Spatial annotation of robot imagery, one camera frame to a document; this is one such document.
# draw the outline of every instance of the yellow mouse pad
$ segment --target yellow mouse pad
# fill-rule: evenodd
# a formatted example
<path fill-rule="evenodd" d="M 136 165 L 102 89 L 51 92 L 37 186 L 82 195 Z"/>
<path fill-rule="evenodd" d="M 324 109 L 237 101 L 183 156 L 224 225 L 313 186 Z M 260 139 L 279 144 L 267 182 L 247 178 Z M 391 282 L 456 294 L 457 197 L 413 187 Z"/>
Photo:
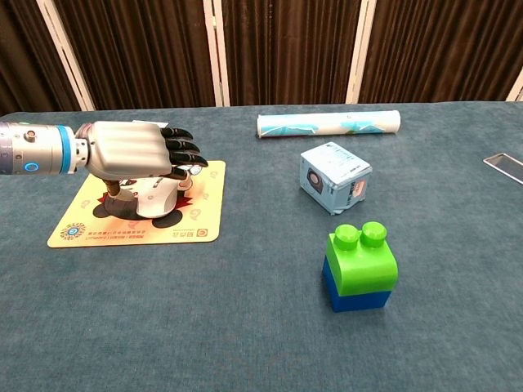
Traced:
<path fill-rule="evenodd" d="M 226 164 L 209 161 L 168 215 L 146 219 L 131 202 L 107 196 L 105 184 L 89 175 L 47 241 L 49 247 L 105 247 L 152 243 L 206 243 L 220 231 Z M 138 188 L 140 179 L 120 181 L 123 189 Z"/>

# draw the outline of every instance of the brown curtain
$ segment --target brown curtain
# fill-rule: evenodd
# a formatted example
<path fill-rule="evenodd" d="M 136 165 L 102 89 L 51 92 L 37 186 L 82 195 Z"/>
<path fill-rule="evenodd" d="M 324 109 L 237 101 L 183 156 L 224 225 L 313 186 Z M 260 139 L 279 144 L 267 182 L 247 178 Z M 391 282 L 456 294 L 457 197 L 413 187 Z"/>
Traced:
<path fill-rule="evenodd" d="M 521 66 L 522 0 L 378 0 L 360 102 L 505 100 Z"/>
<path fill-rule="evenodd" d="M 360 0 L 222 0 L 232 105 L 345 102 Z"/>
<path fill-rule="evenodd" d="M 55 3 L 97 109 L 215 105 L 201 1 Z"/>
<path fill-rule="evenodd" d="M 80 110 L 36 2 L 0 2 L 0 116 Z"/>

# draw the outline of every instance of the white box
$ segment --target white box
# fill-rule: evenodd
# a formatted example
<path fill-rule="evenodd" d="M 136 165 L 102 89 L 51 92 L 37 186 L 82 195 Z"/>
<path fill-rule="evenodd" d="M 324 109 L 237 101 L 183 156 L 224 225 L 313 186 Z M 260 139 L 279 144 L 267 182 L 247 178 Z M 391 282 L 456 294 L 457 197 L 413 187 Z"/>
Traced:
<path fill-rule="evenodd" d="M 332 141 L 301 154 L 300 185 L 330 215 L 365 199 L 372 167 Z"/>

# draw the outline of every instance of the paper roll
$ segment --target paper roll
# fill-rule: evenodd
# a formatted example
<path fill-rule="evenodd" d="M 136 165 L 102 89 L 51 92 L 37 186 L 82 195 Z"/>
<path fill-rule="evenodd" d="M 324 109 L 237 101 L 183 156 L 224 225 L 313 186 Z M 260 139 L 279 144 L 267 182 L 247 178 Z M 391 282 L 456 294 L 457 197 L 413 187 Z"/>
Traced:
<path fill-rule="evenodd" d="M 400 122 L 400 112 L 397 110 L 259 115 L 257 136 L 262 138 L 397 133 Z"/>

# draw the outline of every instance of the robotic hand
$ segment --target robotic hand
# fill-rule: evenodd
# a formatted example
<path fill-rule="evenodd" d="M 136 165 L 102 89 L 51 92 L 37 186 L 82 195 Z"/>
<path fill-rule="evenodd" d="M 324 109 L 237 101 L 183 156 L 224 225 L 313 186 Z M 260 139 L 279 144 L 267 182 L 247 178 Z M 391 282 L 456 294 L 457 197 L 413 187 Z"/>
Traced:
<path fill-rule="evenodd" d="M 120 189 L 121 180 L 164 177 L 188 189 L 190 177 L 208 166 L 192 140 L 188 131 L 147 122 L 86 123 L 76 133 L 61 125 L 0 122 L 0 174 L 73 174 L 85 167 L 105 182 L 109 196 L 129 200 L 134 195 Z"/>

